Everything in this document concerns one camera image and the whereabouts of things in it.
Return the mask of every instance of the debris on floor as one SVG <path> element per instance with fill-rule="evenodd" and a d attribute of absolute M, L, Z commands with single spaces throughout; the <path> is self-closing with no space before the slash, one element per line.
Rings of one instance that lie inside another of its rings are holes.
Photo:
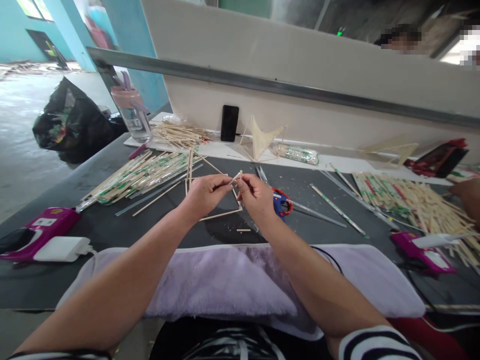
<path fill-rule="evenodd" d="M 0 81 L 4 80 L 8 75 L 45 75 L 52 72 L 82 73 L 84 72 L 77 62 L 71 61 L 67 63 L 68 69 L 62 69 L 56 62 L 28 62 L 20 61 L 13 63 L 0 63 Z"/>

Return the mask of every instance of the metal rail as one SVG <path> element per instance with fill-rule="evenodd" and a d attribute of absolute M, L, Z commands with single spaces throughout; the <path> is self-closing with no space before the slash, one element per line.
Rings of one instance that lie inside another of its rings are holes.
<path fill-rule="evenodd" d="M 452 125 L 480 129 L 480 118 L 477 117 L 402 105 L 316 87 L 270 80 L 223 70 L 215 70 L 209 67 L 133 55 L 126 52 L 106 50 L 96 47 L 87 47 L 87 50 L 108 89 L 110 89 L 111 86 L 116 85 L 112 79 L 112 74 L 115 74 L 113 65 L 116 65 L 128 69 L 171 75 L 180 78 L 205 81 L 208 83 L 234 86 L 272 94 L 287 95 L 295 98 L 316 100 L 410 118 L 424 119 L 438 123 L 449 123 Z"/>

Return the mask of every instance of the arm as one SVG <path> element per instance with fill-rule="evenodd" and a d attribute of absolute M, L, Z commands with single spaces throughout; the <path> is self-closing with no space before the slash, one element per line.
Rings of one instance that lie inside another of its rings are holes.
<path fill-rule="evenodd" d="M 302 304 L 325 333 L 338 358 L 348 334 L 390 324 L 330 263 L 299 238 L 276 214 L 273 191 L 253 174 L 237 182 L 243 203 L 270 243 Z"/>
<path fill-rule="evenodd" d="M 226 185 L 231 179 L 195 179 L 176 209 L 70 297 L 15 352 L 111 351 L 144 314 L 180 241 L 232 189 Z"/>

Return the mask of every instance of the white partition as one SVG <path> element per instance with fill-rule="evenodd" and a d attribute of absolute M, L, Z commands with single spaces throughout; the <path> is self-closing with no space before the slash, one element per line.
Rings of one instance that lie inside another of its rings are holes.
<path fill-rule="evenodd" d="M 142 0 L 157 56 L 361 97 L 480 116 L 480 71 L 397 55 L 371 44 L 176 0 Z M 358 148 L 398 134 L 422 146 L 465 137 L 480 161 L 480 130 L 355 107 L 165 76 L 173 110 L 219 130 L 222 106 L 240 107 L 291 140 Z"/>

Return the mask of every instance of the black and white striped shirt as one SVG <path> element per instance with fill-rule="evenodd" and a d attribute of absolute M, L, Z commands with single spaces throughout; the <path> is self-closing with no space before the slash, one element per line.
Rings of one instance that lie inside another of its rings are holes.
<path fill-rule="evenodd" d="M 267 359 L 285 360 L 279 347 L 272 343 L 265 331 L 252 328 L 223 328 L 204 339 L 182 356 L 183 360 L 200 359 Z M 407 339 L 389 326 L 358 330 L 340 343 L 341 360 L 421 360 Z M 36 354 L 15 354 L 8 360 L 110 360 L 108 353 L 94 350 L 75 350 Z"/>

